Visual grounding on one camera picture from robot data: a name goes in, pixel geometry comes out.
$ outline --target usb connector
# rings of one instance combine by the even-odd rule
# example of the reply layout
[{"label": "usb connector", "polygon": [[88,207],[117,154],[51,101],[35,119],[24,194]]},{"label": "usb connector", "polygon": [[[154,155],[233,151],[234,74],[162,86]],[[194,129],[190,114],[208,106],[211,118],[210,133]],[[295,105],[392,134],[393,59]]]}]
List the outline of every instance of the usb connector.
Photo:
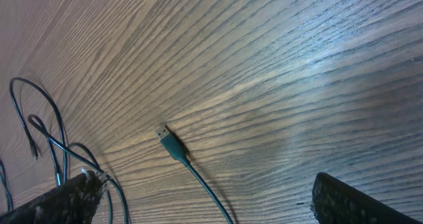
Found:
[{"label": "usb connector", "polygon": [[185,166],[190,163],[190,161],[186,158],[186,153],[182,144],[165,126],[160,127],[154,132],[160,139],[162,145],[166,148],[169,154],[171,154],[172,158],[180,161]]}]

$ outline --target wooden table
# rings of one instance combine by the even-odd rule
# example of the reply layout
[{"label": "wooden table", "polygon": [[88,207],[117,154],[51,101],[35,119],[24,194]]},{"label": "wooden table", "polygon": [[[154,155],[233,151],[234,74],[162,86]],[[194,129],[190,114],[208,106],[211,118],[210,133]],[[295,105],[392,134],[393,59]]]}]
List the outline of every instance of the wooden table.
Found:
[{"label": "wooden table", "polygon": [[[225,223],[159,124],[238,223],[316,223],[321,171],[423,221],[422,13],[423,0],[0,0],[0,158],[15,205],[55,186],[45,139],[30,129],[36,161],[12,106],[21,76],[116,176],[132,223]],[[57,135],[44,99],[16,93]],[[107,217],[103,202],[95,223]]]}]

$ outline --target wood grain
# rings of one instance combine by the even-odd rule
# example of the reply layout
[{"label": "wood grain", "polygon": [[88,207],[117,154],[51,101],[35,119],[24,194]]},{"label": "wood grain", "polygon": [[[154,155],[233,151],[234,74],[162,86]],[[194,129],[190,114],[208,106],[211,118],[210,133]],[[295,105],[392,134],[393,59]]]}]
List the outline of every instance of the wood grain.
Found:
[{"label": "wood grain", "polygon": [[[423,221],[422,12],[423,0],[0,0],[0,156],[15,205],[54,187],[43,137],[31,128],[36,161],[9,98],[21,76],[117,177],[132,223],[225,223],[158,124],[238,223],[316,223],[321,171]],[[17,94],[57,135],[42,97]],[[107,217],[102,204],[95,223]]]}]

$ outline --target black cable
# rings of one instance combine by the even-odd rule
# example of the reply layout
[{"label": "black cable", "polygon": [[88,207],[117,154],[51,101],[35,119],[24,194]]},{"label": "black cable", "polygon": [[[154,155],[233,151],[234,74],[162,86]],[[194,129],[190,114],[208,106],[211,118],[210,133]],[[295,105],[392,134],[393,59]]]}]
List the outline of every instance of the black cable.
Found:
[{"label": "black cable", "polygon": [[[63,146],[66,146],[65,129],[64,129],[64,126],[63,126],[63,120],[61,119],[59,108],[56,106],[53,99],[44,90],[42,90],[38,85],[34,84],[33,82],[29,81],[28,79],[23,79],[23,78],[20,78],[20,77],[14,77],[9,82],[9,92],[10,92],[11,97],[12,97],[13,106],[15,106],[16,113],[18,114],[19,120],[20,120],[22,127],[24,128],[25,134],[26,134],[26,136],[29,140],[32,156],[34,156],[35,159],[37,159],[38,158],[38,152],[37,152],[37,148],[35,146],[35,141],[34,141],[34,139],[32,138],[32,136],[29,132],[28,126],[26,125],[26,122],[25,122],[25,119],[22,115],[22,112],[20,112],[18,102],[16,101],[15,94],[13,92],[13,83],[15,81],[21,81],[23,83],[27,83],[27,84],[31,85],[38,92],[40,92],[42,94],[42,96],[44,96],[44,98],[46,98],[46,100],[48,101],[50,106],[53,108],[54,114],[56,115],[56,120],[58,121],[60,141],[63,144]],[[63,152],[63,182],[66,182],[66,181],[67,181],[67,155],[66,155],[65,152]]]},{"label": "black cable", "polygon": [[[28,116],[28,121],[41,134],[43,134],[46,137],[47,142],[49,144],[50,154],[52,156],[56,177],[59,177],[59,174],[61,174],[61,172],[60,172],[60,166],[59,166],[58,161],[57,161],[56,153],[55,153],[54,148],[53,148],[53,144],[57,145],[63,151],[63,179],[59,178],[59,180],[61,180],[63,182],[67,181],[67,166],[68,166],[67,157],[68,157],[68,155],[75,157],[76,159],[80,160],[81,162],[85,163],[86,165],[89,165],[91,168],[93,168],[97,172],[104,174],[106,176],[106,181],[109,181],[113,185],[113,187],[115,187],[115,189],[116,189],[116,191],[119,195],[120,201],[122,203],[122,209],[123,209],[123,212],[124,212],[124,222],[125,222],[125,224],[129,224],[130,221],[129,221],[128,203],[126,201],[124,192],[123,192],[122,188],[119,186],[119,184],[112,177],[110,177],[110,175],[106,174],[100,168],[100,165],[98,164],[97,160],[94,158],[94,155],[84,145],[82,145],[80,143],[72,143],[72,144],[69,145],[69,147],[66,146],[63,121],[62,121],[59,109],[57,108],[53,99],[44,90],[42,90],[38,85],[34,84],[33,82],[31,82],[27,79],[15,77],[15,78],[11,79],[11,81],[9,83],[9,90],[10,90],[10,94],[11,94],[11,97],[12,97],[13,105],[15,106],[19,120],[22,123],[25,134],[26,134],[26,136],[29,140],[32,155],[36,159],[38,158],[38,152],[37,152],[37,149],[36,149],[36,146],[35,146],[35,141],[33,140],[32,136],[29,132],[28,126],[27,126],[27,124],[26,124],[26,122],[23,118],[22,112],[19,109],[19,106],[17,104],[17,100],[15,98],[15,94],[13,92],[13,82],[14,81],[22,81],[22,82],[27,83],[27,84],[31,85],[32,87],[34,87],[38,92],[40,92],[44,96],[44,98],[47,99],[47,101],[50,103],[50,105],[53,108],[54,114],[56,115],[56,119],[58,121],[60,140],[61,141],[58,141],[50,133],[48,133],[44,123],[36,115],[30,114]],[[89,156],[89,158],[91,159],[92,162],[87,160],[86,158],[76,154],[75,152],[73,152],[70,149],[72,147],[79,147],[80,149],[82,149],[84,152],[86,152],[86,154]],[[5,187],[5,190],[6,190],[6,196],[7,196],[7,201],[8,201],[8,203],[7,203],[8,211],[11,211],[13,209],[12,196],[10,194],[9,189],[7,188],[6,178],[4,177],[5,173],[4,173],[3,165],[1,165],[1,168],[2,168],[1,181],[4,185],[4,187]],[[109,210],[109,223],[112,224],[113,209],[112,209],[112,198],[111,198],[109,190],[107,190],[107,201],[108,201],[108,210]]]},{"label": "black cable", "polygon": [[166,148],[166,150],[171,154],[171,156],[180,161],[183,165],[191,171],[191,173],[198,179],[200,184],[204,187],[206,192],[210,195],[212,200],[216,203],[217,207],[222,212],[223,216],[226,218],[226,221],[229,224],[233,224],[231,216],[226,211],[225,207],[219,201],[217,196],[214,194],[212,189],[206,184],[206,181],[197,173],[197,171],[192,167],[190,161],[186,158],[186,150],[182,146],[182,144],[178,141],[178,139],[166,128],[161,127],[155,131],[157,137],[160,139],[162,145]]}]

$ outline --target usb cable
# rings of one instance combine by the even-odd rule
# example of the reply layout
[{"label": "usb cable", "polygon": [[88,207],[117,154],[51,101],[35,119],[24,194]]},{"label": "usb cable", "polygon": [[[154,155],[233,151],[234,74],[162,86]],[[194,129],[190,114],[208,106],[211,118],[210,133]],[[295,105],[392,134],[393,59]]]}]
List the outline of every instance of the usb cable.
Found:
[{"label": "usb cable", "polygon": [[191,173],[197,178],[200,184],[204,187],[204,189],[210,195],[212,200],[216,203],[217,207],[220,209],[223,216],[225,216],[227,222],[229,224],[233,224],[231,216],[228,214],[225,207],[219,201],[217,196],[213,193],[212,189],[206,184],[206,181],[204,181],[204,179],[200,176],[200,174],[198,174],[198,172],[194,169],[194,167],[191,165],[191,162],[186,158],[186,152],[182,144],[176,139],[176,137],[171,132],[169,132],[169,130],[165,126],[155,130],[155,133],[157,137],[160,139],[160,142],[162,143],[162,145],[171,154],[171,156],[175,160],[180,161],[183,165],[185,165],[185,167],[188,168],[188,170],[190,170]]}]

